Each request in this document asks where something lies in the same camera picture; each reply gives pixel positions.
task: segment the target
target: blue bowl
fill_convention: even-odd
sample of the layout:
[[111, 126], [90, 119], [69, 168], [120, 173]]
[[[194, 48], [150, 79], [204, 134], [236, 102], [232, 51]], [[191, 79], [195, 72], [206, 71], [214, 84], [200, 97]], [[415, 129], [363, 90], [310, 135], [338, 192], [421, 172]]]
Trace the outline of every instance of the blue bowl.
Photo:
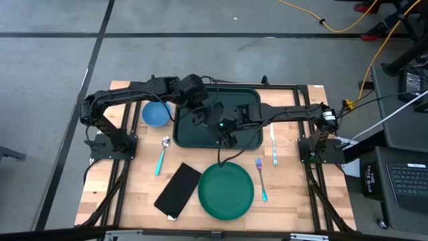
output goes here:
[[[165, 103], [169, 113], [171, 113], [171, 107]], [[169, 121], [169, 115], [165, 107], [161, 102], [149, 102], [147, 103], [141, 112], [143, 121], [150, 127], [162, 127]]]

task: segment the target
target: laptop keyboard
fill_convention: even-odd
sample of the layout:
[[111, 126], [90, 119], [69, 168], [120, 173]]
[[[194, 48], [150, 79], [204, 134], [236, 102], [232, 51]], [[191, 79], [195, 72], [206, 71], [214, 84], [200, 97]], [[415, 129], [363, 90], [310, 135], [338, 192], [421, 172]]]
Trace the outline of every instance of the laptop keyboard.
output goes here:
[[428, 168], [389, 165], [396, 194], [428, 196]]

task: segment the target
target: wooden table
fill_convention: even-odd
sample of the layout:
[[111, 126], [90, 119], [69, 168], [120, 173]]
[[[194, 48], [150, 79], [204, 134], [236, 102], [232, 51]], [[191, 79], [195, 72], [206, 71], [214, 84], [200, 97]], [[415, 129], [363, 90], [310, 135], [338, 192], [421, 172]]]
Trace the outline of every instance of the wooden table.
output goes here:
[[[113, 81], [110, 89], [124, 88], [125, 81]], [[323, 86], [308, 86], [311, 103], [326, 103]], [[294, 95], [291, 90], [257, 90], [262, 102], [272, 106], [293, 106]], [[134, 106], [131, 106], [128, 130], [132, 122]], [[124, 105], [112, 106], [105, 112], [112, 123], [120, 126]], [[201, 173], [216, 163], [216, 149], [190, 149], [178, 147], [171, 141], [167, 149], [161, 174], [154, 176], [154, 169], [162, 151], [161, 141], [165, 135], [172, 136], [173, 123], [165, 127], [148, 127], [141, 119], [138, 122], [138, 147], [136, 157], [131, 162], [122, 215], [121, 228], [169, 229], [169, 230], [229, 230], [262, 232], [312, 232], [314, 231], [308, 186], [304, 166], [300, 163], [297, 139], [297, 123], [275, 123], [275, 137], [278, 153], [278, 166], [273, 166], [272, 140], [269, 127], [263, 128], [263, 143], [254, 151], [246, 151], [232, 162], [242, 166], [254, 183], [254, 201], [249, 211], [232, 221], [222, 221], [211, 217], [202, 208], [193, 192], [177, 221], [167, 217], [153, 206], [154, 201], [165, 188], [181, 163], [186, 163]], [[222, 150], [224, 159], [235, 154], [236, 150]], [[255, 167], [255, 158], [263, 159], [263, 180], [268, 201], [261, 200], [260, 178]], [[112, 160], [102, 160], [88, 172], [82, 199], [76, 216], [76, 224], [86, 221], [106, 195]], [[355, 229], [354, 216], [343, 173], [335, 165], [323, 165], [329, 200], [345, 222]], [[112, 223], [116, 200], [110, 206], [108, 224]], [[322, 204], [318, 200], [318, 211], [322, 228], [325, 220]]]

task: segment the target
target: spoon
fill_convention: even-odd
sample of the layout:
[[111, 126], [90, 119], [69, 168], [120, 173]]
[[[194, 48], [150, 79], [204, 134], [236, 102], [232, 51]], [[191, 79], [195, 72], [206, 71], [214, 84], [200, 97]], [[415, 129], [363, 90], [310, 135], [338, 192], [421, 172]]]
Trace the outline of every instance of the spoon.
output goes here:
[[159, 173], [161, 172], [163, 155], [165, 154], [165, 150], [167, 149], [167, 147], [169, 147], [169, 136], [164, 136], [162, 138], [162, 146], [163, 146], [163, 150], [162, 150], [162, 153], [160, 154], [158, 165], [156, 165], [156, 170], [154, 171], [154, 175], [159, 175]]

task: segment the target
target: fork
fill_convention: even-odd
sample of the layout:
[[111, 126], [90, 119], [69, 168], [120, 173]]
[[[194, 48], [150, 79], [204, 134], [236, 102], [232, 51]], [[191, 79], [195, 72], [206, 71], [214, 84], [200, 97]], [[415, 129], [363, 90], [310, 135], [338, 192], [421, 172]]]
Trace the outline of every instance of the fork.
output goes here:
[[266, 195], [265, 185], [263, 184], [263, 177], [261, 176], [261, 157], [258, 157], [255, 160], [255, 166], [257, 167], [257, 170], [259, 170], [260, 181], [261, 181], [261, 193], [263, 195], [263, 201], [266, 202], [268, 200], [268, 196]]

